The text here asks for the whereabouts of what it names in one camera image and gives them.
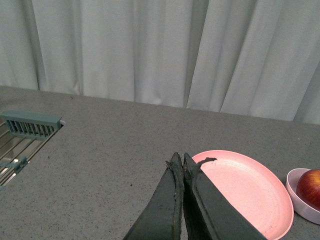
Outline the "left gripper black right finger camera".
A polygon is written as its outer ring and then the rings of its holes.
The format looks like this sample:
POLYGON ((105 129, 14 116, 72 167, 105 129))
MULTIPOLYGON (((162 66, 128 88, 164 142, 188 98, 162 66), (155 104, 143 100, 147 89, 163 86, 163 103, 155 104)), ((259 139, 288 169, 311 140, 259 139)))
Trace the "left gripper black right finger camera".
POLYGON ((196 163, 188 153, 184 154, 183 213, 188 239, 265 240, 201 170, 202 165, 216 160, 207 157, 196 163))

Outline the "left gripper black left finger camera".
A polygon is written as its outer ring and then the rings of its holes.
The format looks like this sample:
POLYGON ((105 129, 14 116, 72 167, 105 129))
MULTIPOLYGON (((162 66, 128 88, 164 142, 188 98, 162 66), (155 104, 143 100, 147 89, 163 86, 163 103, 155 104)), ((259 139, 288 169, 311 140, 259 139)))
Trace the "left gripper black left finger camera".
POLYGON ((175 152, 149 203, 131 226, 125 240, 179 240, 182 232, 184 171, 175 152))

